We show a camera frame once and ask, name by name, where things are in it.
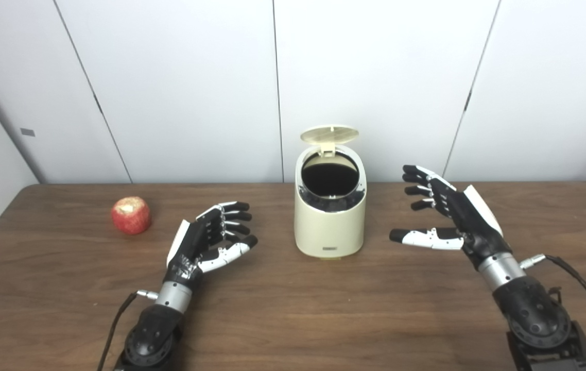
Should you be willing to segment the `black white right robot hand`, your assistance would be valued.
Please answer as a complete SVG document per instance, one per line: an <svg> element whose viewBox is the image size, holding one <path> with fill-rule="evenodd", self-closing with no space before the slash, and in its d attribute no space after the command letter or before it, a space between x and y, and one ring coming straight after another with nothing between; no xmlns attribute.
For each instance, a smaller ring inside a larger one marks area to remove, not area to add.
<svg viewBox="0 0 586 371"><path fill-rule="evenodd" d="M497 254L512 253L501 227L474 186L458 190L453 184L421 166L404 165L402 179L410 182L406 195L423 199L410 205L413 211L434 209L453 221L453 227L392 229L391 241L438 250L462 250L474 268Z"/></svg>

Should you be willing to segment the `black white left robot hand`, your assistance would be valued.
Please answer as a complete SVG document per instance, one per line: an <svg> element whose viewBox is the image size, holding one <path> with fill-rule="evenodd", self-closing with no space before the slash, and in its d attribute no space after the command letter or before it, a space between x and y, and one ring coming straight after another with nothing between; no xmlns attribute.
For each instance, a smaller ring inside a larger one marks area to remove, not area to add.
<svg viewBox="0 0 586 371"><path fill-rule="evenodd" d="M167 256L163 282L194 290L204 273L224 267L258 243L243 223L250 204L230 201L211 206L192 222L183 220Z"/></svg>

